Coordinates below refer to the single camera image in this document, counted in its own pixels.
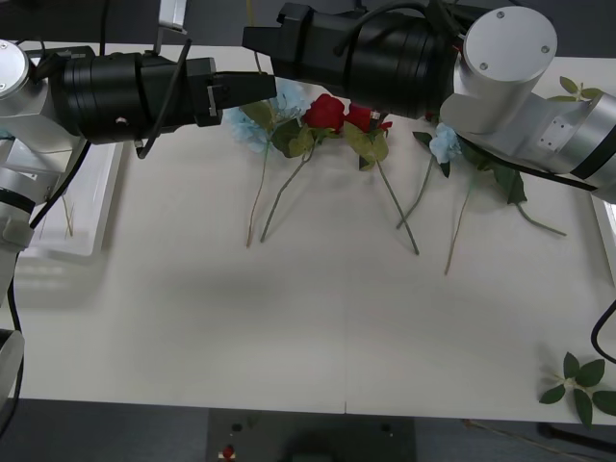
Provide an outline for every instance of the gray floor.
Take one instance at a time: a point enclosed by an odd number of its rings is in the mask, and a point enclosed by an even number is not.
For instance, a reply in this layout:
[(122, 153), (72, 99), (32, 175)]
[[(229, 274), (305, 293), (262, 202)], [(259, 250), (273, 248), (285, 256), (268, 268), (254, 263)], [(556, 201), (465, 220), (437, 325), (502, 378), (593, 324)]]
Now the gray floor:
[[(366, 423), (372, 422), (374, 433), (368, 433), (367, 437), (356, 442), (358, 449), (365, 451), (370, 450), (368, 445), (378, 444), (379, 436), (381, 442), (383, 438), (387, 439), (388, 434), (382, 433), (382, 425), (390, 424), (394, 431), (394, 444), (404, 447), (407, 452), (407, 457), (393, 459), (399, 462), (567, 460), (510, 438), (467, 428), (458, 420), (331, 416), (329, 421), (327, 416), (281, 413), (257, 413), (256, 417), (254, 419), (255, 413), (243, 411), (25, 399), (13, 426), (0, 442), (0, 460), (215, 462), (218, 451), (231, 442), (238, 451), (238, 462), (276, 462), (278, 459), (271, 456), (281, 451), (282, 434), (290, 433), (288, 427), (306, 426), (306, 420), (334, 429), (347, 426), (347, 423), (348, 426), (356, 426), (358, 423), (366, 426)], [(254, 422), (253, 428), (248, 427), (248, 419)], [(230, 436), (233, 433), (230, 424), (234, 422), (243, 423), (243, 434), (253, 432), (253, 436), (243, 439), (238, 437), (238, 433)], [(563, 451), (592, 455), (602, 460), (616, 460), (613, 455), (542, 439), (536, 434), (534, 423), (488, 424), (523, 434)], [(559, 427), (606, 441), (616, 441), (613, 427), (596, 427), (592, 432), (587, 432), (580, 425)], [(408, 452), (409, 446), (414, 446), (414, 453)], [(242, 453), (242, 448), (248, 447), (252, 453)], [(383, 453), (391, 455), (387, 450), (383, 450)], [(380, 460), (391, 461), (392, 457)]]
[[(160, 0), (111, 0), (109, 41), (152, 43), (156, 36)], [(257, 22), (275, 25), (286, 0), (253, 0)], [(389, 0), (364, 0), (368, 7)], [(614, 0), (522, 0), (549, 16), (559, 34), (559, 56), (616, 57)], [(0, 6), (0, 36), (25, 39), (98, 41), (102, 0), (41, 0), (38, 13), (24, 13)], [(315, 9), (338, 13), (350, 9), (352, 0), (305, 0)], [(461, 0), (460, 4), (497, 8), (507, 0)], [(245, 20), (245, 0), (190, 0), (186, 27), (196, 44), (239, 45)]]

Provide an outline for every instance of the flower stem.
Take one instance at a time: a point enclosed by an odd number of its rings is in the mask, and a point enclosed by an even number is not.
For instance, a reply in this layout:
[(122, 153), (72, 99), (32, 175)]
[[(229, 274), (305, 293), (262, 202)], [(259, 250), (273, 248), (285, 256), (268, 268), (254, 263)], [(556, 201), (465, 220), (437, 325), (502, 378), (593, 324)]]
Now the flower stem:
[[(248, 15), (248, 25), (250, 27), (254, 27), (255, 20), (254, 9), (252, 8), (252, 0), (246, 0), (246, 13)], [(259, 54), (256, 51), (254, 52), (254, 62), (257, 64), (257, 70), (259, 71), (259, 73), (263, 74), (263, 68), (261, 67), (261, 62), (259, 61)], [(267, 100), (266, 103), (268, 104), (269, 111), (271, 112), (271, 119), (276, 120), (276, 111), (274, 110), (271, 101)]]
[(425, 187), (427, 186), (427, 180), (430, 179), (430, 172), (432, 171), (433, 164), (434, 164), (434, 158), (430, 156), (430, 164), (429, 166), (427, 166), (427, 172), (425, 173), (425, 178), (423, 180), (422, 188), (420, 189), (420, 195), (417, 196), (417, 200), (415, 201), (411, 209), (406, 213), (406, 215), (404, 215), (404, 219), (402, 219), (400, 223), (398, 223), (398, 226), (396, 226), (396, 229), (400, 229), (402, 225), (404, 224), (404, 221), (406, 219), (409, 219), (409, 217), (415, 211), (417, 206), (420, 205), (420, 201), (422, 200), (422, 197), (424, 196)]
[(525, 220), (528, 221), (533, 226), (537, 226), (538, 228), (545, 229), (546, 231), (550, 231), (550, 232), (552, 232), (554, 234), (557, 234), (558, 236), (562, 236), (563, 238), (567, 237), (567, 233), (563, 233), (562, 231), (559, 231), (557, 229), (551, 228), (547, 224), (543, 224), (542, 222), (537, 221), (536, 219), (532, 219), (531, 217), (529, 217), (528, 214), (526, 213), (526, 211), (522, 208), (521, 204), (516, 204), (516, 206), (518, 207), (518, 210), (520, 211), (520, 214), (522, 215), (522, 217), (524, 217)]
[(462, 206), (462, 210), (460, 211), (460, 218), (458, 219), (458, 226), (455, 229), (455, 234), (453, 235), (453, 239), (451, 240), (451, 247), (449, 248), (449, 257), (447, 259), (447, 266), (445, 267), (445, 276), (449, 274), (449, 269), (451, 268), (451, 259), (453, 258), (453, 250), (455, 249), (455, 242), (458, 239), (458, 233), (460, 232), (460, 225), (462, 224), (462, 217), (464, 216), (464, 211), (466, 210), (466, 204), (469, 203), (469, 198), (471, 197), (471, 193), (475, 187), (475, 176), (471, 178), (471, 184), (469, 185), (469, 191), (466, 193), (466, 199), (464, 199), (464, 205)]
[(68, 212), (68, 205), (66, 204), (66, 196), (62, 196), (62, 203), (64, 205), (64, 217), (66, 218), (66, 229), (68, 231), (68, 235), (72, 238), (74, 235), (73, 231), (73, 219), (72, 214)]
[(263, 190), (263, 184), (266, 180), (266, 166), (268, 165), (268, 154), (270, 153), (270, 140), (268, 140), (268, 144), (266, 145), (266, 153), (263, 158), (263, 171), (261, 172), (261, 184), (259, 185), (259, 191), (257, 192), (257, 196), (254, 198), (254, 204), (252, 205), (252, 212), (250, 213), (250, 224), (248, 225), (248, 238), (246, 239), (246, 248), (250, 248), (252, 244), (252, 223), (254, 221), (254, 212), (257, 210), (257, 202), (259, 202), (259, 196), (261, 195), (261, 191)]
[(392, 189), (392, 185), (389, 184), (389, 181), (387, 180), (387, 176), (385, 176), (385, 172), (383, 171), (383, 167), (381, 166), (381, 163), (378, 160), (376, 160), (376, 165), (378, 166), (378, 171), (380, 171), (381, 176), (383, 177), (383, 181), (385, 182), (385, 186), (387, 186), (387, 190), (389, 191), (390, 196), (392, 197), (392, 199), (394, 199), (394, 203), (396, 204), (396, 208), (398, 209), (398, 213), (400, 214), (400, 217), (402, 218), (402, 221), (404, 222), (404, 226), (406, 227), (406, 232), (408, 234), (408, 237), (411, 239), (411, 243), (413, 243), (413, 248), (415, 249), (415, 254), (419, 255), (420, 254), (420, 250), (417, 247), (417, 243), (415, 242), (415, 238), (413, 237), (413, 233), (411, 232), (411, 228), (409, 227), (408, 222), (406, 222), (406, 217), (404, 216), (404, 212), (402, 212), (402, 208), (400, 207), (398, 199), (396, 198), (396, 195), (394, 194), (394, 190)]
[(317, 147), (317, 144), (314, 143), (312, 146), (312, 149), (310, 150), (310, 154), (308, 154), (308, 156), (306, 156), (306, 154), (304, 154), (301, 158), (301, 163), (299, 164), (299, 166), (297, 166), (297, 168), (295, 169), (295, 171), (293, 172), (293, 174), (289, 177), (289, 179), (285, 182), (284, 185), (282, 185), (282, 188), (280, 188), (280, 191), (278, 192), (278, 195), (276, 196), (276, 200), (273, 203), (273, 206), (271, 207), (271, 211), (269, 212), (269, 217), (268, 217), (268, 222), (266, 223), (266, 227), (263, 230), (263, 234), (261, 235), (261, 242), (264, 242), (266, 239), (266, 235), (268, 234), (268, 229), (270, 229), (270, 223), (271, 223), (271, 219), (273, 218), (273, 213), (276, 211), (276, 207), (278, 206), (278, 202), (280, 202), (280, 197), (282, 196), (282, 193), (287, 189), (287, 187), (291, 184), (291, 182), (294, 180), (294, 178), (297, 176), (297, 174), (299, 173), (299, 171), (310, 162), (310, 160), (312, 159), (312, 155), (315, 152), (315, 148)]

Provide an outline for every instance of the white table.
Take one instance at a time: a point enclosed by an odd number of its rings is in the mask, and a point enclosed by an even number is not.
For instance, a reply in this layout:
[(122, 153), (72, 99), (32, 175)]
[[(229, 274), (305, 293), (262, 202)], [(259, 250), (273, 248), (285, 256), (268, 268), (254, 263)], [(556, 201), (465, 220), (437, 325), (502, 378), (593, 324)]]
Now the white table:
[[(254, 67), (240, 48), (195, 47), (191, 56), (212, 56), (220, 70)], [(537, 91), (560, 93), (564, 74), (614, 92), (615, 72), (614, 61), (558, 59)], [(411, 135), (421, 122), (393, 121), (385, 167), (406, 206), (429, 155)], [(596, 357), (590, 331), (615, 296), (590, 196), (524, 177), (527, 211), (569, 233), (560, 239), (479, 190), (445, 277), (471, 170), (462, 163), (449, 180), (432, 176), (411, 220), (417, 257), (395, 230), (380, 177), (357, 171), (342, 146), (318, 152), (286, 192), (270, 239), (250, 249), (261, 157), (228, 129), (182, 128), (145, 161), (131, 152), (104, 258), (18, 268), (23, 395), (574, 422), (568, 405), (537, 398), (566, 351)], [(258, 232), (293, 168), (272, 156)], [(6, 310), (0, 321), (9, 322)], [(616, 351), (616, 322), (601, 340)], [(616, 385), (616, 368), (605, 382)], [(597, 413), (595, 422), (615, 421)]]

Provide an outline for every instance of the white tray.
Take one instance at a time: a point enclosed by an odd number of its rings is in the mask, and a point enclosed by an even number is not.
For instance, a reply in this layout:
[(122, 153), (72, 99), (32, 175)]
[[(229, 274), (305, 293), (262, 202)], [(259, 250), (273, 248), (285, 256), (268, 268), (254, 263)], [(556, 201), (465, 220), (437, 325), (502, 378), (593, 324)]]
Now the white tray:
[(612, 271), (612, 279), (616, 285), (616, 205), (609, 204), (595, 196), (593, 196), (593, 205), (605, 245), (609, 269)]
[(59, 200), (38, 226), (21, 258), (87, 263), (100, 253), (123, 147), (118, 143), (90, 148), (64, 196), (73, 235), (67, 231), (64, 203)]

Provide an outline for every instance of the green leaf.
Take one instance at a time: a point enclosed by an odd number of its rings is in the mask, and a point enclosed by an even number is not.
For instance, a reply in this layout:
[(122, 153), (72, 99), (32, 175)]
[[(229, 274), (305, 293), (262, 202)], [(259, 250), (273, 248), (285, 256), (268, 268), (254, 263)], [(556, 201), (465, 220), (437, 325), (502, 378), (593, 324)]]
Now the green leaf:
[(240, 107), (240, 111), (248, 116), (257, 125), (263, 128), (266, 132), (273, 130), (273, 118), (270, 107), (263, 101), (246, 104)]
[(374, 151), (374, 156), (378, 162), (383, 162), (387, 159), (387, 155), (389, 154), (389, 146), (385, 141), (385, 135), (383, 132), (379, 133), (372, 142), (372, 150)]
[(605, 360), (598, 359), (581, 367), (576, 375), (577, 385), (595, 387), (599, 385), (605, 374)]
[(541, 399), (539, 399), (539, 402), (542, 404), (554, 404), (555, 402), (559, 402), (564, 396), (565, 386), (558, 385), (544, 393)]
[(567, 352), (567, 354), (565, 355), (565, 359), (562, 362), (562, 370), (565, 374), (565, 378), (571, 378), (578, 375), (579, 361), (570, 352)]
[(285, 157), (290, 158), (291, 150), (289, 148), (289, 143), (299, 136), (300, 130), (301, 127), (299, 126), (299, 122), (296, 118), (293, 118), (276, 128), (276, 131), (273, 132), (271, 136), (271, 143), (276, 149), (282, 152)]
[(597, 96), (602, 95), (603, 92), (599, 89), (584, 89), (581, 91), (582, 98), (595, 99)]
[(524, 181), (522, 181), (519, 171), (497, 164), (491, 165), (491, 169), (494, 172), (497, 184), (502, 188), (507, 198), (507, 204), (518, 205), (528, 201), (524, 192)]
[(375, 161), (365, 161), (365, 165), (363, 167), (360, 167), (359, 169), (361, 171), (370, 171), (374, 168), (375, 165), (376, 165)]
[(578, 101), (574, 96), (553, 96), (548, 98), (548, 101)]
[(560, 86), (570, 94), (576, 94), (579, 91), (576, 83), (567, 77), (560, 77)]
[(428, 150), (430, 149), (430, 142), (432, 141), (432, 135), (425, 132), (413, 132), (415, 140), (423, 144)]
[(595, 392), (593, 402), (600, 411), (616, 416), (616, 392)]
[(576, 399), (576, 409), (579, 419), (588, 429), (593, 426), (593, 403), (582, 390), (574, 390), (574, 398)]
[(353, 151), (355, 151), (357, 155), (363, 157), (369, 164), (372, 164), (372, 167), (374, 167), (372, 143), (367, 134), (362, 132), (352, 123), (345, 122), (345, 139), (346, 142), (348, 142), (348, 145), (353, 148)]
[(326, 138), (336, 139), (341, 137), (333, 128), (313, 128), (312, 132), (317, 142), (322, 142)]
[(301, 127), (299, 135), (289, 142), (289, 157), (299, 157), (312, 149), (315, 139), (312, 136), (312, 129), (308, 125)]
[(441, 171), (443, 171), (445, 177), (449, 178), (449, 174), (451, 173), (451, 163), (447, 162), (445, 164), (439, 164), (439, 167), (441, 168)]

